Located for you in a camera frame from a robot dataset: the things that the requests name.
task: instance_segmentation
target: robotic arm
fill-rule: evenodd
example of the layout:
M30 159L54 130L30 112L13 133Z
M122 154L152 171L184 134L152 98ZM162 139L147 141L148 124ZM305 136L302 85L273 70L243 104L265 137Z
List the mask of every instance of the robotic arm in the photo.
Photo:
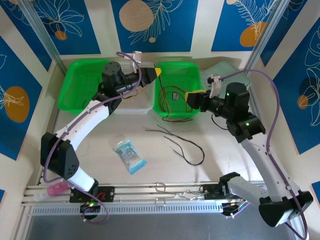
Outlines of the robotic arm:
M118 62L112 61L107 63L102 73L102 82L98 85L97 92L92 97L88 106L72 122L55 134L47 132L43 135L41 139L41 165L46 165L51 149L60 139L50 157L47 168L82 191L96 196L98 182L81 169L75 151L91 130L112 114L119 106L122 98L118 96L132 90L138 83L141 87L147 86L161 73L159 68L145 67L140 69L142 75L139 83L139 73L132 72L125 75ZM118 98L101 104L107 99L114 97ZM100 106L90 111L90 109L98 104Z
M186 102L193 109L210 111L216 117L226 119L228 131L250 155L267 186L267 190L263 190L232 172L220 178L223 194L239 196L258 207L263 220L271 227L299 216L291 191L303 211L312 203L313 197L309 191L300 190L275 153L267 150L266 129L260 119L249 112L250 94L246 86L238 82L228 84L224 99L215 96L212 91L189 92L185 96ZM289 186L285 184L280 172Z

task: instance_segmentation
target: pink object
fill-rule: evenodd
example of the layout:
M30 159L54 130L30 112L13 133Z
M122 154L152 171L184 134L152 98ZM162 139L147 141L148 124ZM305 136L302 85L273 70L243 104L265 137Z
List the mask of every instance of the pink object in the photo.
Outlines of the pink object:
M46 192L49 196L61 194L69 189L69 185L65 181L58 182L54 185L48 186Z

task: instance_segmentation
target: small plastic bag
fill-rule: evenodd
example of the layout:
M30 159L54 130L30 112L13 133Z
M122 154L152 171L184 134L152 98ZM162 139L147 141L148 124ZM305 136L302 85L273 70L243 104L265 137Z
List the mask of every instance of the small plastic bag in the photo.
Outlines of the small plastic bag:
M120 156L130 174L134 174L147 164L147 161L139 155L129 139L120 141L113 147L113 150Z

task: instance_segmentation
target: gray floor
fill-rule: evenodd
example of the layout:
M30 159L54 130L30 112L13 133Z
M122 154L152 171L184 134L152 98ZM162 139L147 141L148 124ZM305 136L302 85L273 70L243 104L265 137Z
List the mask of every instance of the gray floor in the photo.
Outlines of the gray floor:
M27 240L289 240L288 228L267 226L248 206L235 219L220 213L110 215L104 224L80 216L34 216Z

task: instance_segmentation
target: green tray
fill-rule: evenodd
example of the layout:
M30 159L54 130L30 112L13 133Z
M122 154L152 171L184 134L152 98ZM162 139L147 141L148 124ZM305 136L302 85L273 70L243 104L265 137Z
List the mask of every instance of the green tray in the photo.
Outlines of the green tray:
M170 85L176 86L186 92L192 92L194 90L202 90L200 71L197 65L191 62L182 62L182 61L164 61L156 65L157 68L161 69L161 82L162 86L169 86L165 88L166 101L168 102L171 115L173 118L191 118L192 116L200 112L199 109L193 109L191 112L186 112L186 102L185 94L174 88ZM163 111L159 105L159 96L161 95L161 84L159 78L155 82L155 95L154 95L154 105L153 110L162 117L168 115L168 108L164 104Z
M89 104L102 82L106 59L82 59L73 62L65 75L58 98L63 111L79 114Z

